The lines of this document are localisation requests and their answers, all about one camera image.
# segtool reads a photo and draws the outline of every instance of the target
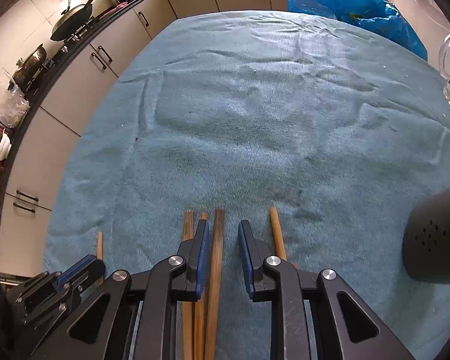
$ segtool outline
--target blue gripper pad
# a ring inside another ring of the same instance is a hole
[[[197,299],[202,297],[203,288],[205,287],[205,278],[207,276],[208,258],[210,256],[210,230],[208,222],[203,230],[202,244],[197,263]]]
[[[95,259],[96,257],[94,255],[89,254],[88,256],[83,257],[80,261],[73,264],[64,273],[62,273],[61,276],[58,277],[56,281],[57,288],[63,287],[65,283],[69,282],[73,278],[73,276],[77,275],[78,272],[84,269],[84,267],[86,267]]]
[[[243,278],[245,279],[245,287],[247,288],[248,297],[253,298],[255,286],[253,285],[253,270],[250,253],[248,252],[245,233],[243,232],[242,223],[238,225],[238,244],[240,245],[240,258],[242,260]]]

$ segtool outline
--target cabinet handle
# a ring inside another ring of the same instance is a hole
[[[13,202],[13,207],[21,208],[22,210],[31,212],[32,214],[35,213],[35,210],[34,210],[33,208],[26,208],[26,207],[20,206],[20,205],[17,204],[16,202]]]
[[[149,24],[148,24],[148,21],[147,21],[147,18],[145,17],[145,15],[142,12],[138,12],[138,14],[141,15],[143,17],[143,19],[145,20],[145,27],[148,27]]]
[[[38,202],[38,198],[34,198],[33,196],[27,195],[26,193],[20,192],[19,190],[17,190],[17,195],[25,196],[26,198],[29,198],[31,200],[35,200],[36,202]]]
[[[104,54],[108,57],[108,63],[111,64],[113,62],[113,59],[111,56],[108,55],[108,52],[104,49],[103,46],[98,46],[97,50],[102,50]]]
[[[90,56],[93,58],[95,57],[98,62],[100,62],[102,64],[102,70],[106,70],[107,66],[103,63],[103,61],[97,56],[97,54],[95,54],[94,52],[90,54]]]

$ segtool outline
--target black countertop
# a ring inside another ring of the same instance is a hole
[[[87,33],[80,39],[79,42],[68,46],[68,53],[63,56],[58,64],[51,67],[51,69],[44,75],[40,76],[38,82],[38,90],[34,94],[26,94],[26,99],[30,102],[30,109],[23,118],[22,124],[15,129],[12,136],[12,147],[8,157],[4,161],[4,166],[0,174],[0,219],[2,215],[2,205],[5,199],[5,191],[7,188],[8,178],[15,160],[15,156],[20,147],[20,143],[30,125],[32,119],[35,116],[38,108],[42,104],[42,101],[47,96],[50,89],[53,87],[58,78],[62,75],[68,65],[75,59],[75,57],[89,44],[89,42],[96,37],[102,30],[108,27],[113,21],[118,19],[128,10],[132,9],[135,5],[141,3],[143,0],[134,0],[128,5],[118,10],[113,15],[106,19],[99,20]]]

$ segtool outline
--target metal bolt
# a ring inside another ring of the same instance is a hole
[[[168,263],[171,266],[179,266],[181,263],[183,263],[183,258],[180,256],[172,256],[168,259]]]
[[[122,281],[125,280],[127,277],[127,272],[125,271],[115,271],[112,275],[113,279],[115,281]]]
[[[277,266],[282,262],[282,260],[277,256],[269,256],[265,261],[267,261],[267,264],[270,266]]]
[[[337,277],[337,274],[335,273],[335,271],[333,269],[325,269],[322,272],[322,276],[327,280],[334,280],[334,278]]]

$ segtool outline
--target plastic bag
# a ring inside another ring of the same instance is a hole
[[[0,121],[7,127],[18,126],[30,104],[13,78],[5,71],[0,74]]]
[[[425,61],[427,50],[398,9],[387,0],[288,0],[290,12],[319,15],[377,33]]]

